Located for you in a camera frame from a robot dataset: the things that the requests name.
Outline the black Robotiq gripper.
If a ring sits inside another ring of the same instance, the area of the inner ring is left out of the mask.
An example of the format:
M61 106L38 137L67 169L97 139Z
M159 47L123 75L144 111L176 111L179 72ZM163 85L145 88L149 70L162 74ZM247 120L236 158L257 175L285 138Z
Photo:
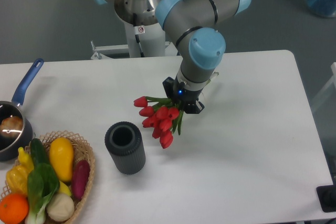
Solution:
M192 90L185 82L174 80L167 77L163 81L163 88L166 96L178 104L179 109L187 114L200 114L205 108L204 104L199 102L201 89Z

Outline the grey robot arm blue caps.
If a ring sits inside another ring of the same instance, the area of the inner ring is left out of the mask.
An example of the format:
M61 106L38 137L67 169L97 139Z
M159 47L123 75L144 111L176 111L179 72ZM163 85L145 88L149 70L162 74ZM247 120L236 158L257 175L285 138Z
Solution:
M188 114L200 113L198 97L226 49L215 25L246 10L251 0L95 0L113 3L133 26L159 24L183 60L175 78L163 82L168 98Z

